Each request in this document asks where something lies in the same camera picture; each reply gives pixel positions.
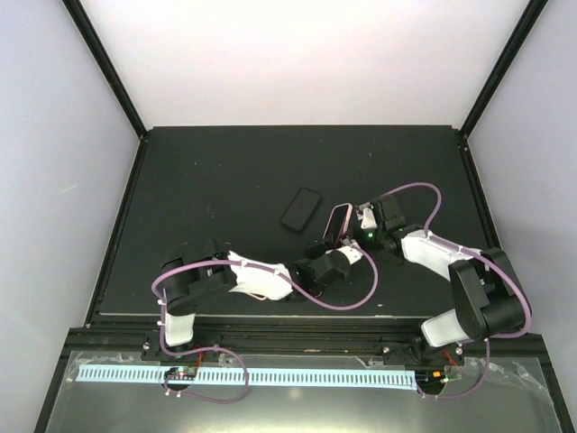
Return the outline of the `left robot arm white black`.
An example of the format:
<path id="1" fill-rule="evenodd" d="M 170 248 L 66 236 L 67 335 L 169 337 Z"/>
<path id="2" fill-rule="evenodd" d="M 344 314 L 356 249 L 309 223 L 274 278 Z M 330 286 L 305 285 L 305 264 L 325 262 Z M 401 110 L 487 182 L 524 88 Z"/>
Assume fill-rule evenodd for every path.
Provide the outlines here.
<path id="1" fill-rule="evenodd" d="M 354 246 L 314 248 L 292 263 L 263 263 L 232 250 L 212 251 L 194 262 L 176 257 L 161 267 L 151 290 L 161 306 L 161 348 L 174 360 L 194 346 L 197 311 L 228 293 L 265 301 L 318 299 L 329 285 L 347 278 L 362 254 Z"/>

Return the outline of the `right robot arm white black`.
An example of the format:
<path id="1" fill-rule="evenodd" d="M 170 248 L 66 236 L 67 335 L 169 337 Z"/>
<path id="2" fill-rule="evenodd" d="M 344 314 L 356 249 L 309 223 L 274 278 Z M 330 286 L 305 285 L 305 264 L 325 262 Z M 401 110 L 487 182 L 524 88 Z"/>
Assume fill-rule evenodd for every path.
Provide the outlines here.
<path id="1" fill-rule="evenodd" d="M 409 225 L 393 196 L 359 205 L 355 212 L 360 243 L 420 265 L 450 284 L 453 307 L 425 320 L 421 334 L 409 342 L 416 361 L 432 363 L 446 345 L 517 338 L 528 331 L 532 310 L 504 251 L 465 247 Z"/>

